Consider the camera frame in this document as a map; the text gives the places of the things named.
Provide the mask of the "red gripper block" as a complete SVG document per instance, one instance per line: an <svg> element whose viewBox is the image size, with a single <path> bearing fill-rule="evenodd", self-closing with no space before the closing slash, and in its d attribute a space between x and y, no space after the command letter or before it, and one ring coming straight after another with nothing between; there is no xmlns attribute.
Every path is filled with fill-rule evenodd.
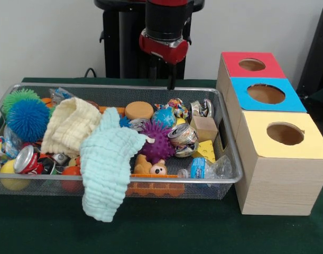
<svg viewBox="0 0 323 254"><path fill-rule="evenodd" d="M169 63L168 90L174 90L177 78L176 64L187 55L189 44L184 39L174 42L161 42L149 38L145 33L139 37L139 45L142 51L154 55L150 59L150 79L156 79L156 56Z"/></svg>

